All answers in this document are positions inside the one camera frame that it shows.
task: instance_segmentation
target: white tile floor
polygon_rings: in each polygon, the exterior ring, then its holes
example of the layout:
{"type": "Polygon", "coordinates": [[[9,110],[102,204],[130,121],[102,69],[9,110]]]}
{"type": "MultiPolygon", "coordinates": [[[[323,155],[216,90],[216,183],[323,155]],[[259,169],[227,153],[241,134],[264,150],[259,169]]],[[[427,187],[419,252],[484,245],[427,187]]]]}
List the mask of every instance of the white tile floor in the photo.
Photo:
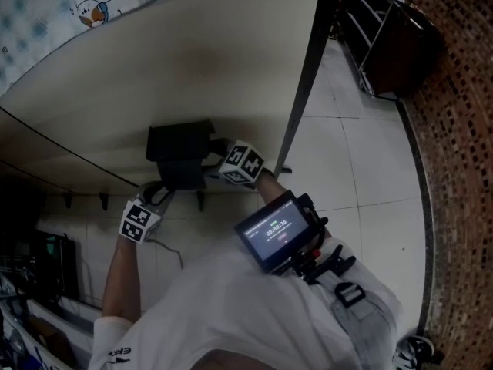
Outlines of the white tile floor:
{"type": "MultiPolygon", "coordinates": [[[[400,334],[415,328],[424,283],[424,221],[411,149],[393,103],[362,93],[343,49],[328,42],[281,182],[308,193],[330,232],[391,288],[404,306],[400,334]]],[[[79,281],[87,301],[100,305],[124,197],[75,197],[71,210],[50,197],[39,229],[78,242],[79,281]]],[[[192,194],[176,195],[157,239],[183,254],[185,265],[232,237],[233,226],[262,206],[255,193],[207,195],[199,213],[192,194]]],[[[175,254],[139,246],[143,309],[179,272],[175,254]]]]}

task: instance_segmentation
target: small screen display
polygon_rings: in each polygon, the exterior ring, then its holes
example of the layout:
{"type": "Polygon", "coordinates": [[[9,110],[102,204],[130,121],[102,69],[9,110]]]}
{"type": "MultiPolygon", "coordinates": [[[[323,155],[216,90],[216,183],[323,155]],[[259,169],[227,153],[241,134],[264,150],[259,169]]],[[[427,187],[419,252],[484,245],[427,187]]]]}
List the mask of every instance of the small screen display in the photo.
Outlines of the small screen display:
{"type": "Polygon", "coordinates": [[[247,230],[245,236],[264,261],[307,228],[307,222],[290,200],[247,230]]]}

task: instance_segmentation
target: gray backpack strap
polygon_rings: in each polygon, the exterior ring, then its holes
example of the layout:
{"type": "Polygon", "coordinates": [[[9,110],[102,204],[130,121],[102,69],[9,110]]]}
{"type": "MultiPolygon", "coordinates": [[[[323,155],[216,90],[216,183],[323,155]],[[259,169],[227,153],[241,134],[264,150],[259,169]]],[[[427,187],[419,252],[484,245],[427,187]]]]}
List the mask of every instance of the gray backpack strap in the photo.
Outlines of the gray backpack strap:
{"type": "Polygon", "coordinates": [[[363,370],[389,368],[397,334],[389,307],[373,292],[345,281],[344,275],[338,277],[327,271],[317,281],[338,297],[331,310],[353,342],[363,370]]]}

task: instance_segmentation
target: strap buckle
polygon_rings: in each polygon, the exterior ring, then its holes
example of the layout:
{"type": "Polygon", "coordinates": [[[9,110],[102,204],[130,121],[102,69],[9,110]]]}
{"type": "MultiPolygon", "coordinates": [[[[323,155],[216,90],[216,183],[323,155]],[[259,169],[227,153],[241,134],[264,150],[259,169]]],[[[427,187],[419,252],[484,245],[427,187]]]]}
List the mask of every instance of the strap buckle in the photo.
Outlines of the strap buckle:
{"type": "Polygon", "coordinates": [[[363,288],[354,282],[340,282],[334,293],[345,308],[349,308],[366,297],[363,288]]]}

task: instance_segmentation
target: white t-shirt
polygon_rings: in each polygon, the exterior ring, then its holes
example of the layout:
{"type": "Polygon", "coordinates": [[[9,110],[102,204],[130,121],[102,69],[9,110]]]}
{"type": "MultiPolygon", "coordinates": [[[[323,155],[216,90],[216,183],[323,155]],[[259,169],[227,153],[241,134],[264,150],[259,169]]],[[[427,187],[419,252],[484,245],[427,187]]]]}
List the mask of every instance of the white t-shirt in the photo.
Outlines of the white t-shirt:
{"type": "MultiPolygon", "coordinates": [[[[323,253],[328,256],[337,244],[343,243],[326,240],[323,253]]],[[[350,255],[345,247],[343,256],[350,255]]],[[[350,272],[353,282],[388,305],[397,322],[396,297],[359,262],[350,272]]],[[[89,368],[190,370],[220,350],[279,370],[360,369],[351,340],[330,311],[334,300],[295,275],[262,274],[242,244],[230,242],[187,267],[134,325],[98,319],[89,368]]]]}

